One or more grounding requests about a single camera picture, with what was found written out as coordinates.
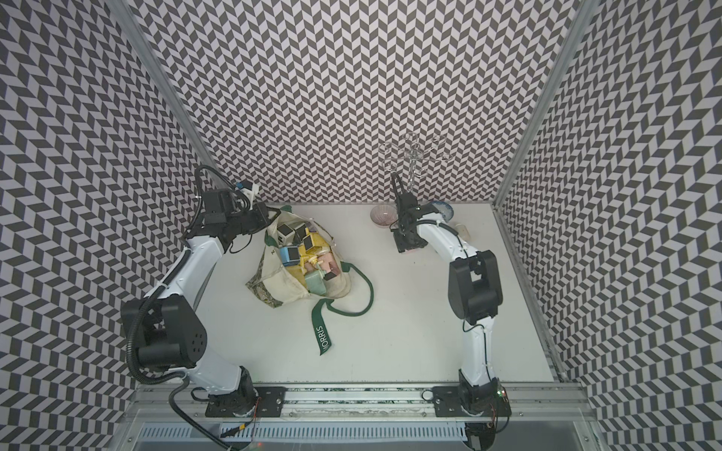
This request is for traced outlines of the cream pencil sharpener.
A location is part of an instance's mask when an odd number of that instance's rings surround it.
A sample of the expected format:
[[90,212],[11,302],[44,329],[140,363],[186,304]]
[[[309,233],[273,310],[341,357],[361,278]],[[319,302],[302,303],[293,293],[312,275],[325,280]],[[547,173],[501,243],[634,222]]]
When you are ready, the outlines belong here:
[[454,228],[455,228],[455,230],[458,232],[459,237],[460,237],[462,240],[464,240],[464,241],[466,241],[466,242],[470,242],[470,241],[471,241],[470,233],[469,233],[469,231],[468,231],[468,229],[467,229],[467,227],[466,227],[465,225],[463,225],[463,224],[456,224],[456,225],[454,225]]

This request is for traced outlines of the cream tote bag green handles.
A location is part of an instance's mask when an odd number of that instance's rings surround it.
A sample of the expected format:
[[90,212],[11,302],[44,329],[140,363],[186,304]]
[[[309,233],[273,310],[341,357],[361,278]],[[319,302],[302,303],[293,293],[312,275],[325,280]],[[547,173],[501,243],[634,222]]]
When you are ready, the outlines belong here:
[[[279,250],[284,246],[299,246],[301,230],[307,227],[312,232],[320,233],[330,244],[341,275],[325,281],[323,272],[317,266],[317,259],[305,264],[300,262],[293,267],[284,267],[279,257]],[[368,286],[370,297],[368,304],[359,311],[348,311],[334,306],[334,302],[346,297],[351,292],[351,273],[355,272]],[[344,261],[338,253],[336,240],[316,220],[293,212],[290,206],[276,208],[276,220],[272,221],[263,235],[263,253],[255,274],[246,283],[246,287],[263,304],[278,308],[297,301],[316,301],[311,310],[311,323],[319,354],[324,355],[333,346],[332,338],[323,318],[325,311],[346,318],[358,318],[366,315],[375,301],[375,290],[370,278],[357,266]]]

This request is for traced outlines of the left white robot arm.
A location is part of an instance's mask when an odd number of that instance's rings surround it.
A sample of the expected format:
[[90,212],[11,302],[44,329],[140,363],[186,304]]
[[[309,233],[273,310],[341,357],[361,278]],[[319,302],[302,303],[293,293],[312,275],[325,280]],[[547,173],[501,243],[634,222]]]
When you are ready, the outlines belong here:
[[259,395],[249,371],[211,348],[196,308],[235,238],[265,230],[279,215],[262,202],[249,209],[210,202],[197,208],[169,272],[146,296],[122,306],[126,365],[134,379],[145,385],[176,378],[193,383],[207,394],[208,416],[252,414]]

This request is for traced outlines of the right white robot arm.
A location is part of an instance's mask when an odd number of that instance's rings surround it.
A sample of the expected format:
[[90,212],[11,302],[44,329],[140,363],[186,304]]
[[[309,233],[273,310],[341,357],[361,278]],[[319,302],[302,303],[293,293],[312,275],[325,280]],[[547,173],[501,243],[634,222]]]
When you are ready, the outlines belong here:
[[432,204],[399,208],[393,236],[399,252],[430,246],[447,263],[447,299],[452,313],[462,321],[457,388],[462,412],[509,417],[511,405],[494,373],[492,358],[494,320],[503,304],[496,255],[466,242]]

